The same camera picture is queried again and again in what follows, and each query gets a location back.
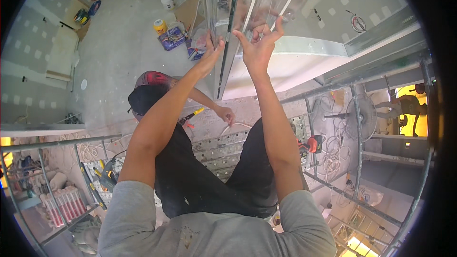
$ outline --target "hand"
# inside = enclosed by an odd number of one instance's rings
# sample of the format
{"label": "hand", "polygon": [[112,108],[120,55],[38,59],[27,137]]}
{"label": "hand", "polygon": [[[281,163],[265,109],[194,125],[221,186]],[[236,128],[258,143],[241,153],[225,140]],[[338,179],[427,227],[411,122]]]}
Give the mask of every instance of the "hand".
{"label": "hand", "polygon": [[243,47],[243,61],[254,81],[260,77],[268,76],[266,69],[275,48],[275,42],[284,34],[283,17],[278,16],[276,19],[276,31],[271,32],[270,27],[265,24],[255,27],[253,32],[251,43],[248,42],[242,32],[234,30],[233,34]]}
{"label": "hand", "polygon": [[222,37],[220,36],[218,40],[219,44],[217,48],[214,49],[213,42],[211,42],[211,35],[208,30],[206,35],[206,52],[203,54],[200,61],[191,68],[192,71],[198,72],[200,78],[206,77],[211,72],[219,55],[224,49],[225,42],[222,40]]}
{"label": "hand", "polygon": [[233,123],[235,122],[235,114],[233,113],[233,111],[228,108],[228,107],[222,107],[222,106],[219,106],[217,105],[215,108],[214,108],[214,112],[220,117],[222,118],[222,120],[224,120],[224,122],[228,123],[230,126],[233,125]]}

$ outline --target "electric fan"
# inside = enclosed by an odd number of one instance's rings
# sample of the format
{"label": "electric fan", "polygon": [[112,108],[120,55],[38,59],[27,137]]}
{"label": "electric fan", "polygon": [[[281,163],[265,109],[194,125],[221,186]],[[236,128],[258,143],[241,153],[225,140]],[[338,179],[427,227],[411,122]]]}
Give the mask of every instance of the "electric fan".
{"label": "electric fan", "polygon": [[[373,135],[378,117],[373,101],[364,94],[358,95],[360,116],[362,120],[362,141],[365,142]],[[346,132],[352,139],[357,139],[357,119],[354,99],[347,105],[346,113],[324,115],[325,118],[340,118],[346,120]]]}

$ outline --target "cordless drill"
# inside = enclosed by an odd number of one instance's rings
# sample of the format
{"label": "cordless drill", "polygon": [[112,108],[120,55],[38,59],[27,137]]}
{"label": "cordless drill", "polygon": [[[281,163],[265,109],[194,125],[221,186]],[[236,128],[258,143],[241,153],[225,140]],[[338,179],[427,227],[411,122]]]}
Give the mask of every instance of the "cordless drill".
{"label": "cordless drill", "polygon": [[297,139],[297,143],[302,157],[306,156],[306,153],[319,154],[322,152],[322,135],[311,135],[307,143],[302,143]]}

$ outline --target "scaffolding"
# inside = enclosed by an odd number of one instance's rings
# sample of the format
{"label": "scaffolding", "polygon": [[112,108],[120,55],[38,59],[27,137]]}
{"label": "scaffolding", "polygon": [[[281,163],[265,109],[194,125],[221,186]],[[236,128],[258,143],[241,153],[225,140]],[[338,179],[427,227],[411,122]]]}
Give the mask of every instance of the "scaffolding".
{"label": "scaffolding", "polygon": [[[77,144],[101,141],[101,143],[103,145],[103,151],[104,151],[104,154],[105,154],[105,158],[108,159],[104,140],[111,139],[111,138],[120,138],[120,137],[122,137],[122,134],[109,135],[109,136],[100,136],[100,137],[91,137],[91,138],[82,138],[82,139],[63,140],[63,141],[54,141],[54,142],[35,143],[35,144],[2,146],[0,148],[0,152],[1,152],[1,167],[2,167],[2,170],[3,170],[3,173],[4,173],[6,186],[8,188],[9,193],[10,193],[11,201],[12,201],[12,203],[14,205],[16,213],[19,216],[20,221],[24,225],[24,229],[25,229],[26,233],[31,237],[31,240],[32,240],[33,244],[35,245],[35,249],[42,256],[48,256],[48,254],[46,254],[46,252],[44,251],[43,247],[46,244],[48,244],[52,239],[54,239],[55,237],[59,236],[61,233],[63,233],[67,229],[71,229],[74,225],[76,225],[78,222],[80,222],[83,218],[85,218],[89,213],[94,211],[97,207],[100,206],[101,208],[106,209],[105,203],[103,202],[103,200],[101,199],[99,193],[95,190],[94,186],[92,185],[92,182],[91,182],[91,180],[89,178],[88,172],[85,169],[84,164],[81,162],[81,160],[79,158]],[[47,189],[48,189],[48,191],[49,191],[49,193],[50,193],[50,195],[52,197],[52,200],[56,205],[58,205],[59,203],[57,203],[57,201],[56,201],[54,193],[51,190],[51,186],[49,185],[49,179],[46,176],[46,172],[50,172],[50,170],[46,170],[45,169],[46,163],[45,163],[44,158],[43,158],[42,149],[43,148],[58,147],[58,146],[68,146],[68,145],[73,145],[73,147],[75,149],[75,154],[76,154],[76,159],[77,159],[77,162],[78,162],[78,166],[79,166],[79,169],[81,169],[81,172],[82,172],[82,175],[84,177],[84,181],[85,181],[85,185],[86,185],[87,191],[88,191],[88,193],[90,195],[90,198],[91,198],[91,203],[89,205],[90,208],[86,212],[84,212],[82,215],[80,215],[79,217],[71,220],[71,222],[68,223],[67,220],[65,219],[64,215],[62,214],[62,212],[60,210],[60,207],[57,206],[56,207],[57,212],[58,212],[58,214],[60,216],[60,219],[63,221],[64,225],[60,226],[59,229],[56,230],[51,236],[49,236],[48,238],[46,238],[42,242],[39,242],[37,240],[37,238],[33,235],[32,231],[30,230],[29,225],[27,224],[26,220],[24,219],[24,215],[22,214],[21,209],[19,207],[19,204],[18,204],[18,202],[17,202],[17,200],[16,200],[16,198],[14,196],[14,193],[12,191],[11,183],[17,182],[19,180],[24,180],[26,178],[31,178],[32,176],[43,175],[43,178],[44,178],[44,180],[46,182],[46,186],[47,186]],[[40,166],[41,167],[30,166],[30,167],[26,167],[26,168],[21,168],[21,170],[27,170],[27,171],[29,171],[29,170],[30,171],[41,170],[42,172],[41,173],[37,173],[37,174],[33,174],[33,175],[29,175],[29,176],[25,176],[25,177],[22,177],[20,179],[10,180],[8,178],[8,174],[14,174],[15,172],[17,172],[18,169],[8,170],[6,168],[5,160],[4,160],[4,157],[5,157],[4,153],[27,151],[27,150],[37,150],[38,151],[38,156],[40,158]]]}
{"label": "scaffolding", "polygon": [[[424,78],[424,84],[426,87],[426,94],[427,94],[427,102],[429,102],[430,88],[432,87],[432,80],[431,80],[431,76],[430,76],[428,60],[426,58],[422,57],[422,58],[420,58],[418,63],[419,63],[419,66],[421,68],[422,75]],[[358,96],[357,96],[357,92],[356,92],[356,84],[372,81],[372,80],[378,79],[380,76],[386,77],[385,73],[386,73],[386,69],[383,70],[382,68],[368,70],[367,72],[360,74],[359,76],[347,78],[344,81],[339,82],[339,83],[331,83],[329,85],[323,85],[320,88],[313,89],[311,91],[305,92],[303,94],[298,94],[298,95],[295,95],[293,97],[290,97],[290,98],[287,98],[287,99],[284,99],[281,101],[281,104],[286,104],[289,102],[294,102],[294,101],[304,99],[306,102],[306,107],[308,109],[308,113],[311,113],[310,107],[309,107],[309,100],[308,100],[310,97],[314,97],[314,96],[322,95],[322,94],[325,94],[325,93],[328,93],[331,91],[336,91],[339,89],[350,87],[352,99],[354,101],[354,107],[355,107],[355,111],[356,111],[357,140],[358,140],[357,175],[356,175],[356,183],[355,183],[355,189],[354,189],[353,195],[350,195],[350,194],[346,193],[345,191],[342,191],[339,188],[337,188],[337,187],[331,185],[330,183],[327,183],[326,181],[321,180],[317,177],[316,166],[318,165],[318,163],[317,163],[315,155],[313,155],[313,162],[314,162],[313,174],[308,173],[306,171],[303,172],[303,174],[316,180],[317,182],[321,183],[322,185],[327,186],[331,190],[344,196],[345,198],[349,199],[350,201],[354,202],[355,204],[359,205],[360,207],[365,208],[366,210],[370,211],[371,213],[381,217],[382,219],[386,220],[387,222],[398,227],[397,233],[395,235],[392,235],[389,233],[391,235],[390,242],[383,242],[380,239],[376,239],[373,236],[368,235],[366,232],[359,230],[357,227],[351,226],[351,225],[343,222],[342,220],[339,220],[342,223],[341,226],[350,227],[352,230],[364,235],[366,238],[368,238],[370,243],[373,242],[373,243],[381,244],[382,246],[384,246],[384,248],[382,250],[380,250],[380,252],[382,252],[382,255],[381,255],[382,257],[391,256],[401,247],[402,242],[400,241],[400,239],[403,236],[403,233],[405,232],[410,220],[412,219],[413,214],[419,203],[420,196],[421,196],[422,191],[424,190],[424,186],[426,184],[426,180],[427,180],[427,176],[428,176],[430,164],[431,164],[431,157],[433,155],[433,148],[430,147],[430,145],[429,145],[428,150],[427,150],[427,155],[424,159],[424,165],[422,167],[419,189],[418,189],[416,195],[414,196],[413,202],[411,203],[408,213],[406,214],[406,217],[404,218],[403,221],[399,221],[399,220],[391,217],[390,215],[385,214],[385,213],[381,212],[380,210],[370,206],[368,203],[365,203],[365,202],[357,199],[357,194],[358,194],[359,185],[360,185],[360,176],[362,173],[363,138],[362,138],[362,119],[361,119],[361,115],[360,115],[359,101],[358,101]],[[312,135],[312,134],[314,134],[314,128],[313,128],[313,122],[312,122],[311,115],[309,115],[309,124],[310,124],[311,135]],[[337,218],[334,216],[330,216],[330,219],[337,219]],[[356,256],[362,256],[355,250],[349,248],[347,246],[347,241],[344,242],[338,238],[335,238],[335,242],[338,243],[343,248],[345,248],[346,250],[351,251],[352,253],[356,254]]]}

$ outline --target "person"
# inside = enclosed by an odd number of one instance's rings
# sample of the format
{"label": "person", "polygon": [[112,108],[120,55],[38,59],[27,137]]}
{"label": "person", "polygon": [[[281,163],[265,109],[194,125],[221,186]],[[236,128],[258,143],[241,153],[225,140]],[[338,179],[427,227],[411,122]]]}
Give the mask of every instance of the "person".
{"label": "person", "polygon": [[[134,91],[129,95],[130,109],[138,122],[146,114],[155,101],[163,97],[172,87],[178,83],[174,77],[170,77],[158,71],[146,71],[138,77]],[[212,109],[222,120],[229,125],[235,122],[235,114],[228,107],[217,105],[208,96],[196,88],[191,89],[189,98]]]}
{"label": "person", "polygon": [[417,119],[419,118],[420,115],[427,115],[427,104],[420,104],[419,100],[417,97],[414,95],[402,95],[401,97],[397,99],[392,99],[392,101],[385,101],[380,104],[376,105],[376,108],[381,108],[381,107],[390,107],[392,108],[391,111],[384,113],[384,112],[377,112],[378,117],[384,118],[384,119],[390,119],[390,118],[395,118],[397,116],[400,116],[402,114],[410,114],[410,115],[415,115],[414,119],[414,125],[413,125],[413,136],[417,137],[418,135],[416,134],[416,124],[417,124]]}
{"label": "person", "polygon": [[[101,226],[99,256],[335,256],[334,238],[306,185],[297,140],[267,73],[283,35],[282,17],[275,32],[259,27],[251,43],[234,31],[262,117],[230,179],[223,183],[198,162],[176,123],[194,85],[223,52],[224,41],[214,49],[208,35],[200,62],[150,107],[132,135]],[[170,218],[157,228],[154,190]],[[277,203],[283,233],[262,219]]]}

